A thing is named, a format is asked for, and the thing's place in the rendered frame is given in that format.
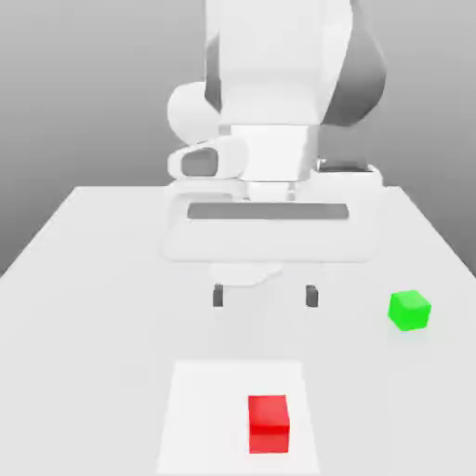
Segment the small green cube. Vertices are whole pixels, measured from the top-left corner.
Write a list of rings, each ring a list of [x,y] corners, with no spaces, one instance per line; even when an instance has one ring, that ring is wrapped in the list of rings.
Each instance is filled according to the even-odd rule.
[[[388,317],[404,332],[423,329],[428,325],[431,304],[416,290],[392,293]]]

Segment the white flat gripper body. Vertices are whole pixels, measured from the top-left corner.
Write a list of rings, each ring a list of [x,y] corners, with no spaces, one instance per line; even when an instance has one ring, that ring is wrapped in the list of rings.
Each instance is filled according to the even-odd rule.
[[[377,248],[377,211],[359,202],[251,202],[225,192],[168,200],[162,250],[183,262],[362,262]]]

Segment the small red cube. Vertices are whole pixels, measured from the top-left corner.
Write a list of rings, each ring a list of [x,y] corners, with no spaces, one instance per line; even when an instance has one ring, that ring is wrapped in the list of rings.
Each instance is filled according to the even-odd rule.
[[[250,454],[285,454],[289,451],[290,417],[285,395],[248,397]]]

